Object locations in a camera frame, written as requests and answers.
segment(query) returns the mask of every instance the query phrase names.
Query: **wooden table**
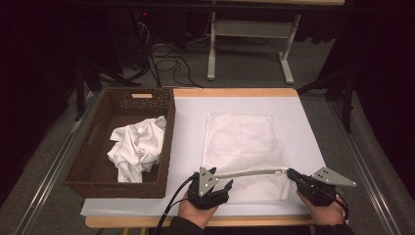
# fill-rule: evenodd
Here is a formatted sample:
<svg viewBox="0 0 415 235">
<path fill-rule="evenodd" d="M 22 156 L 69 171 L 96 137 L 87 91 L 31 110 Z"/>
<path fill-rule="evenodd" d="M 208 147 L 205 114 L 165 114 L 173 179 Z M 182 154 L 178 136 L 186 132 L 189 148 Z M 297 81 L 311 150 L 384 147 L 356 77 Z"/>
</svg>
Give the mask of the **wooden table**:
<svg viewBox="0 0 415 235">
<path fill-rule="evenodd" d="M 175 89 L 174 96 L 176 119 L 166 197 L 161 200 L 86 199 L 81 214 L 86 216 L 87 226 L 99 228 L 156 227 L 178 185 L 192 172 L 199 170 L 205 131 L 204 127 L 196 130 L 195 126 L 206 123 L 204 119 L 206 114 L 201 114 L 202 110 L 198 110 L 203 107 L 207 107 L 207 112 L 210 113 L 240 111 L 248 114 L 269 111 L 270 114 L 276 114 L 277 129 L 282 136 L 288 166 L 299 172 L 311 174 L 324 165 L 300 98 L 294 89 Z M 243 105 L 232 106 L 234 102 Z M 313 221 L 308 211 L 295 191 L 294 188 L 290 189 L 289 198 L 286 201 L 273 202 L 272 205 L 222 205 L 208 226 L 312 224 Z M 179 194 L 176 200 L 180 199 L 182 194 Z M 174 207 L 163 226 L 168 226 L 176 214 L 177 207 Z"/>
</svg>

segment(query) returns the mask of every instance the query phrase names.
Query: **black curtain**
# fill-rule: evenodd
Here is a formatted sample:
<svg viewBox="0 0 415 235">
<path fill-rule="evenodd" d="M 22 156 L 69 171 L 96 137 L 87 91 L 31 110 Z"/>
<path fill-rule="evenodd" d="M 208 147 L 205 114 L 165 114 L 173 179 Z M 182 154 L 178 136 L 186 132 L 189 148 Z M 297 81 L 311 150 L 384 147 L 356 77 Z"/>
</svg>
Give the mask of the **black curtain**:
<svg viewBox="0 0 415 235">
<path fill-rule="evenodd" d="M 54 1 L 0 3 L 0 203 L 68 106 L 74 62 L 58 10 Z"/>
<path fill-rule="evenodd" d="M 376 138 L 415 198 L 415 4 L 363 1 L 350 14 L 320 78 L 346 69 Z"/>
</svg>

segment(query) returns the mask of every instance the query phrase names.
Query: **power cord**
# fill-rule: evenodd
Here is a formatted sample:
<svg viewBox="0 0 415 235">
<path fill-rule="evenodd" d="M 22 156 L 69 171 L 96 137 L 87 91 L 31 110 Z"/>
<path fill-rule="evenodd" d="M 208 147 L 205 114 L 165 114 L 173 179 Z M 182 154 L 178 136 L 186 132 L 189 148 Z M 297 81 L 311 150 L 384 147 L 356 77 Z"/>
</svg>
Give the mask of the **power cord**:
<svg viewBox="0 0 415 235">
<path fill-rule="evenodd" d="M 186 179 L 186 181 L 184 181 L 184 182 L 180 185 L 180 187 L 179 187 L 179 188 L 177 189 L 177 191 L 174 193 L 173 197 L 171 197 L 171 200 L 170 200 L 170 202 L 168 203 L 167 207 L 165 208 L 164 213 L 162 214 L 162 216 L 161 216 L 161 218 L 160 218 L 160 220 L 159 220 L 159 223 L 158 223 L 157 227 L 155 228 L 154 232 L 152 233 L 152 235 L 158 235 L 158 234 L 159 234 L 159 231 L 160 231 L 160 229 L 161 229 L 161 226 L 162 226 L 162 224 L 164 223 L 164 220 L 165 220 L 165 218 L 167 217 L 168 212 L 170 212 L 170 209 L 171 209 L 174 205 L 176 205 L 177 203 L 179 203 L 179 202 L 183 201 L 183 200 L 180 200 L 180 201 L 175 202 L 175 203 L 173 204 L 174 199 L 175 199 L 175 198 L 176 198 L 176 196 L 179 194 L 179 192 L 182 190 L 182 188 L 183 188 L 184 186 L 186 186 L 186 184 L 188 184 L 190 181 L 194 180 L 194 179 L 195 179 L 195 178 L 197 178 L 197 177 L 198 177 L 198 174 L 195 172 L 192 176 L 190 176 L 188 179 Z"/>
</svg>

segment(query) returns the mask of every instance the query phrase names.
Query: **sleeve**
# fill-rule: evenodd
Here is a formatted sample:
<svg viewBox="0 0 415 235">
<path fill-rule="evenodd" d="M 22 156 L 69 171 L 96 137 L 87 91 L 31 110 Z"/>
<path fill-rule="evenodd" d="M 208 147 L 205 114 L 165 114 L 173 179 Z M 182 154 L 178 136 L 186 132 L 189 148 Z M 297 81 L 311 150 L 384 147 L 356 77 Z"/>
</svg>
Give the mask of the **sleeve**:
<svg viewBox="0 0 415 235">
<path fill-rule="evenodd" d="M 204 235 L 204 230 L 190 220 L 176 216 L 161 235 Z"/>
<path fill-rule="evenodd" d="M 354 235 L 353 230 L 347 224 L 314 225 L 314 229 L 314 235 Z"/>
</svg>

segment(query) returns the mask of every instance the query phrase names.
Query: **gray carpet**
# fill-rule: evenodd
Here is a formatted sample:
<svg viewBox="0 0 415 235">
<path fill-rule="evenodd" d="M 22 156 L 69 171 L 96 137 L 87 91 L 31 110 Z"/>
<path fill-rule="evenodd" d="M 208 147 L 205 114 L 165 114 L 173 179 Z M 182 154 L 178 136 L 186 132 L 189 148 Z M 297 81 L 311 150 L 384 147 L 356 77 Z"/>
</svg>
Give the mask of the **gray carpet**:
<svg viewBox="0 0 415 235">
<path fill-rule="evenodd" d="M 276 48 L 282 48 L 284 42 L 262 42 L 264 40 L 244 40 L 232 51 L 226 51 L 233 48 L 232 43 L 218 43 L 222 51 L 217 52 L 215 81 L 206 80 L 208 48 L 189 46 L 185 51 L 173 49 L 170 56 L 185 58 L 191 68 L 190 77 L 203 87 L 299 88 L 317 77 L 332 46 L 332 43 L 314 45 L 310 41 L 296 42 L 289 57 L 296 83 L 288 86 L 276 60 Z M 155 54 L 165 55 L 162 50 L 166 49 L 160 49 Z M 168 62 L 161 62 L 159 69 L 168 69 L 171 66 Z M 187 72 L 182 63 L 175 74 L 176 79 L 189 83 Z M 126 68 L 126 75 L 132 73 L 131 69 Z M 160 71 L 160 77 L 163 86 L 180 86 L 174 79 L 172 70 Z M 143 86 L 156 86 L 150 72 L 137 81 L 142 82 Z M 357 188 L 348 189 L 345 195 L 350 207 L 350 226 L 356 234 L 415 234 L 411 222 L 415 218 L 414 202 L 374 138 L 357 97 L 354 97 L 351 115 L 353 133 L 347 134 L 339 123 L 338 112 L 341 104 L 327 103 L 323 94 L 324 90 L 313 90 L 301 96 L 301 101 L 326 165 L 358 184 Z M 89 110 L 94 108 L 94 97 L 96 94 L 87 103 L 91 107 Z M 13 234 L 17 228 L 25 231 L 25 234 L 97 233 L 97 229 L 85 225 L 84 217 L 79 214 L 84 199 L 63 185 L 70 160 L 81 142 L 90 113 L 85 114 L 80 123 L 74 121 L 75 116 L 76 106 L 72 95 L 69 108 L 51 126 L 2 206 L 0 234 Z M 61 170 L 56 174 L 48 173 L 51 165 L 57 165 Z M 45 175 L 56 175 L 56 178 L 48 178 L 46 182 L 53 188 L 40 197 L 36 192 L 39 187 L 45 187 L 41 185 Z M 122 229 L 106 229 L 102 234 L 122 234 Z M 138 234 L 138 230 L 135 229 L 130 234 Z"/>
</svg>

